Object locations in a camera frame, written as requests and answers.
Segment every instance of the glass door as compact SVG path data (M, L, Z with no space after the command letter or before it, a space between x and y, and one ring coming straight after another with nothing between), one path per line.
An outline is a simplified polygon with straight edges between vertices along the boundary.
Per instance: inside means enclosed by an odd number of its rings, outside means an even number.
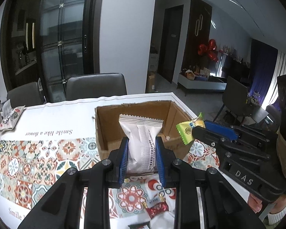
M84 5L85 0L41 0L41 59L50 102L66 100L68 79L84 74Z

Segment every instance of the gray chair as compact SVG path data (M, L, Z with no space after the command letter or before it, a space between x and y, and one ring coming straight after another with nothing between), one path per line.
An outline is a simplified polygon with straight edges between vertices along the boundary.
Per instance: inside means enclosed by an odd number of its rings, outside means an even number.
M243 118L241 121L241 123L243 123L245 117L250 115L249 106L246 104L247 96L247 87L229 76L227 79L226 89L222 95L223 105L213 121L217 119L223 108L226 106L236 115L233 124L236 123L238 116Z
M127 95L125 79L120 73L72 77L67 82L67 101L113 95Z
M43 104L37 82L24 84L8 92L7 99L11 99L11 107L36 106Z
M269 113L267 117L273 121L273 124L269 126L269 130L276 132L281 124L281 112L277 110L273 105L268 105L266 107L266 111Z

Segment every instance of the open cardboard box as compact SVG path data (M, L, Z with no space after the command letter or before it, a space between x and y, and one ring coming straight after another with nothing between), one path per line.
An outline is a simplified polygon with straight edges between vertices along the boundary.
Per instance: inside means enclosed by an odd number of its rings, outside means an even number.
M163 120L158 136L161 136L165 148L173 150L180 159L189 152L191 143L184 145L176 125L192 118L173 101L152 101L95 108L96 142L101 160L118 149L126 136L119 124L120 114Z

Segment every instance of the red candy wrapper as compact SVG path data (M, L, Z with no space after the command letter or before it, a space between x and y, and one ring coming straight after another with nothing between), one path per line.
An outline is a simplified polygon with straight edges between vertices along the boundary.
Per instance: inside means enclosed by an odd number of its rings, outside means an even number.
M143 206L151 219L160 213L168 211L168 205L162 194L159 194L158 197L153 198L150 201L144 202Z

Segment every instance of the human hand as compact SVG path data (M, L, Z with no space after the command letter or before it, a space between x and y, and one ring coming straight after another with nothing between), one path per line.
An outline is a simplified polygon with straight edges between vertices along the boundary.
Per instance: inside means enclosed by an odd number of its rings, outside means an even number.
M254 194L249 194L247 203L255 213L258 213L262 209L261 199L257 198ZM286 195L281 195L274 203L275 206L270 211L271 214L279 213L286 207Z

